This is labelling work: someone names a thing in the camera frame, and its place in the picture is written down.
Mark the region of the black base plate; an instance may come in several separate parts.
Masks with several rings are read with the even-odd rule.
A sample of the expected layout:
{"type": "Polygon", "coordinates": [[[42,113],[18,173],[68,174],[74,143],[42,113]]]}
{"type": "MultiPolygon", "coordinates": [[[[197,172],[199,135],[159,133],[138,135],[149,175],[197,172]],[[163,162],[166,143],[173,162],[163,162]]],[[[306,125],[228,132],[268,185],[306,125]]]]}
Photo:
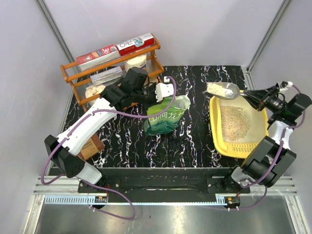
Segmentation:
{"type": "Polygon", "coordinates": [[[230,180],[230,168],[102,168],[98,186],[133,203],[212,203],[217,194],[248,194],[230,180]]]}

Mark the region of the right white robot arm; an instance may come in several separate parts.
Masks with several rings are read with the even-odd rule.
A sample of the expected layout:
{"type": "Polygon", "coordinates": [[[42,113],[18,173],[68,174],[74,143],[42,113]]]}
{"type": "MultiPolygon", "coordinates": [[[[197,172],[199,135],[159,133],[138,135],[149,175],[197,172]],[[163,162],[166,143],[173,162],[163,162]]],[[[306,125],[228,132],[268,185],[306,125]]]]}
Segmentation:
{"type": "Polygon", "coordinates": [[[277,83],[267,89],[245,90],[240,95],[257,111],[268,109],[269,135],[265,136],[252,152],[222,180],[222,189],[227,193],[239,192],[253,185],[266,188],[273,186],[296,159],[289,147],[289,138],[299,117],[305,118],[305,110],[311,106],[311,98],[298,92],[290,101],[284,91],[296,86],[290,81],[277,83]]]}

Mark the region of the red grey wrap box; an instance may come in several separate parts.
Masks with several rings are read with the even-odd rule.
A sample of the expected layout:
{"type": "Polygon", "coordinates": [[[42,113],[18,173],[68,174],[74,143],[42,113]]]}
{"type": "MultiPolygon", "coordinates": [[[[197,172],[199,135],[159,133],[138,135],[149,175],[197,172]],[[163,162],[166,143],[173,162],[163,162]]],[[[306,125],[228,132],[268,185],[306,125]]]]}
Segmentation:
{"type": "Polygon", "coordinates": [[[82,71],[109,62],[120,57],[114,44],[102,47],[85,55],[76,57],[76,61],[82,71]]]}

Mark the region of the orange wooden shelf rack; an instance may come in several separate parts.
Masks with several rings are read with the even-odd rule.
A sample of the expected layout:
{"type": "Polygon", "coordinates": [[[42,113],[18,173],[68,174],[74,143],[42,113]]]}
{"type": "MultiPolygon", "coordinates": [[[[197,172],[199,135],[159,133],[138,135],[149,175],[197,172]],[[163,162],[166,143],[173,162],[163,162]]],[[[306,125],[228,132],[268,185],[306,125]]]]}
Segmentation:
{"type": "Polygon", "coordinates": [[[86,112],[90,108],[91,102],[95,101],[99,97],[99,94],[95,94],[89,97],[85,95],[86,89],[93,85],[91,76],[112,69],[116,66],[119,66],[123,70],[123,74],[125,74],[125,62],[129,59],[133,59],[141,55],[146,55],[146,71],[149,73],[149,77],[151,80],[160,82],[161,80],[159,76],[164,72],[164,67],[156,56],[156,50],[159,50],[160,48],[161,45],[159,40],[154,38],[154,44],[152,45],[139,49],[130,54],[123,55],[104,64],[92,67],[85,71],[82,71],[79,68],[78,62],[76,61],[61,65],[60,70],[66,83],[71,85],[78,105],[80,105],[86,112]]]}

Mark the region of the grey metal scoop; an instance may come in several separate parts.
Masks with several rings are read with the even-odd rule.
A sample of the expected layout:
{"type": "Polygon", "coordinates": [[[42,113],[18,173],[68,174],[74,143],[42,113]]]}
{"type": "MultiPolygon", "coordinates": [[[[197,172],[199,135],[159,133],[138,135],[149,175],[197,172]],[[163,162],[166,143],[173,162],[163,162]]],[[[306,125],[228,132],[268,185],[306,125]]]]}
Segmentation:
{"type": "Polygon", "coordinates": [[[244,95],[236,84],[228,82],[208,82],[207,92],[225,100],[233,100],[244,95]]]}

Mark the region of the brown scouring pad pack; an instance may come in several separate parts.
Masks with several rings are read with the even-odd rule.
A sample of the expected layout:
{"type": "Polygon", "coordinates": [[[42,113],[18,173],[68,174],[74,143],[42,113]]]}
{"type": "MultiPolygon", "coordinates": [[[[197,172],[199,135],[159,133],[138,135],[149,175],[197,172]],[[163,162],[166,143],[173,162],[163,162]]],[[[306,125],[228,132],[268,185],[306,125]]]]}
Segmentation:
{"type": "Polygon", "coordinates": [[[88,160],[105,148],[97,134],[93,134],[91,138],[83,145],[78,156],[83,160],[88,160]]]}

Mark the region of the green litter bag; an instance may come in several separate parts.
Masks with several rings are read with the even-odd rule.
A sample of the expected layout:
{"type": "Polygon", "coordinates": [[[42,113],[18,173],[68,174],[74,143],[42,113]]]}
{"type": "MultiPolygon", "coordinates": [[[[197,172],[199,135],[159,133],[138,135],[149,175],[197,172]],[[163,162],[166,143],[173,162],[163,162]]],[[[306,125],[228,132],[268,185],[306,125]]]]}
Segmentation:
{"type": "Polygon", "coordinates": [[[180,125],[180,119],[190,105],[190,99],[186,95],[176,96],[166,112],[144,121],[143,131],[145,135],[156,136],[173,132],[180,125]]]}

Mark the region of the yellow litter box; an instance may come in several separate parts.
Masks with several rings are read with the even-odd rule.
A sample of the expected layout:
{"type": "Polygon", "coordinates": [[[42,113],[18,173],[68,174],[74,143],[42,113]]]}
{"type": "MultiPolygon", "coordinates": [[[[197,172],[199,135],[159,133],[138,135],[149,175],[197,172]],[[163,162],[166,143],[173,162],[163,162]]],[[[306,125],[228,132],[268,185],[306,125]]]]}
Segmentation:
{"type": "Polygon", "coordinates": [[[223,156],[246,158],[268,136],[268,115],[255,110],[243,97],[223,100],[213,96],[210,124],[216,150],[223,156]]]}

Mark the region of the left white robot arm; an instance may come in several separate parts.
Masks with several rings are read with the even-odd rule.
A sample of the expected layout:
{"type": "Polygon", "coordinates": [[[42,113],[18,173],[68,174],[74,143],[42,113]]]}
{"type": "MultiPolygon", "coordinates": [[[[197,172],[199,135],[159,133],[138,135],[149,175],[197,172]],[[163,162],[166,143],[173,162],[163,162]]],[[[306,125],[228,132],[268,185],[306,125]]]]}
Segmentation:
{"type": "Polygon", "coordinates": [[[163,100],[161,91],[172,88],[162,82],[152,82],[148,73],[137,67],[107,85],[89,110],[66,131],[58,136],[49,135],[44,140],[48,161],[52,161],[68,178],[89,182],[95,193],[105,189],[102,173],[86,160],[80,158],[82,147],[106,122],[117,115],[127,115],[125,110],[133,104],[152,106],[163,100]]]}

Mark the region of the red white foil box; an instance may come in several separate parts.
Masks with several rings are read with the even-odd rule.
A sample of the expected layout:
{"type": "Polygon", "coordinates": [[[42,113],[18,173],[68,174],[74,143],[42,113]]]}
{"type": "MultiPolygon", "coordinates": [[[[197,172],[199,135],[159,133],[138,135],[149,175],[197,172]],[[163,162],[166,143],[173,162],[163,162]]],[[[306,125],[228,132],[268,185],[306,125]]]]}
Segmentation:
{"type": "Polygon", "coordinates": [[[125,56],[140,49],[153,45],[155,38],[151,33],[141,35],[139,37],[124,41],[116,45],[119,54],[125,56]]]}

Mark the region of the clear plastic bag pack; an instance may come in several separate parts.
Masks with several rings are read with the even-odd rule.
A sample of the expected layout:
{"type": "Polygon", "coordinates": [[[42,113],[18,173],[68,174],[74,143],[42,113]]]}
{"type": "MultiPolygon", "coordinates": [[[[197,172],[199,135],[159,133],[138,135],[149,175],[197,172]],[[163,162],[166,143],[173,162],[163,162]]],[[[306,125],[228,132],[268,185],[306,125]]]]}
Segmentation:
{"type": "Polygon", "coordinates": [[[93,85],[98,86],[106,82],[115,80],[116,78],[122,77],[122,75],[123,75],[122,68],[120,66],[117,66],[109,70],[91,75],[90,78],[93,85]]]}

